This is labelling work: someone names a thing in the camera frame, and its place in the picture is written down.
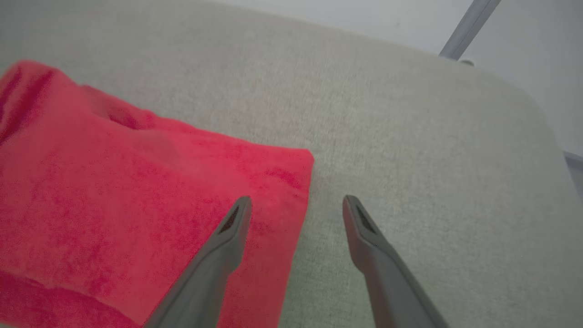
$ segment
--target light gray fabric surface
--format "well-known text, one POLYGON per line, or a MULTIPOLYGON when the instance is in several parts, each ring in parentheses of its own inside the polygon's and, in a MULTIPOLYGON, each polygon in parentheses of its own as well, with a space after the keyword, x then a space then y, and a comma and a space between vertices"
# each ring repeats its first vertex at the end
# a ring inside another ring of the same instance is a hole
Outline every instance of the light gray fabric surface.
POLYGON ((583 326, 581 204, 542 111, 498 78, 194 0, 4 0, 0 46, 1 69, 32 58, 199 128, 311 150, 280 327, 373 327, 345 194, 451 327, 583 326))

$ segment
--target towel fold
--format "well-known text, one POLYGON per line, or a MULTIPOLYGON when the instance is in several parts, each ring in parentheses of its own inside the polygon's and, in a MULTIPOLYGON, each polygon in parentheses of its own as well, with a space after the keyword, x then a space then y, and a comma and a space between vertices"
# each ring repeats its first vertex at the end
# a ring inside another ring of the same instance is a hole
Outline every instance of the towel fold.
POLYGON ((17 63, 0 80, 0 322, 143 325, 249 195, 243 262, 219 327, 277 327, 313 161, 17 63))

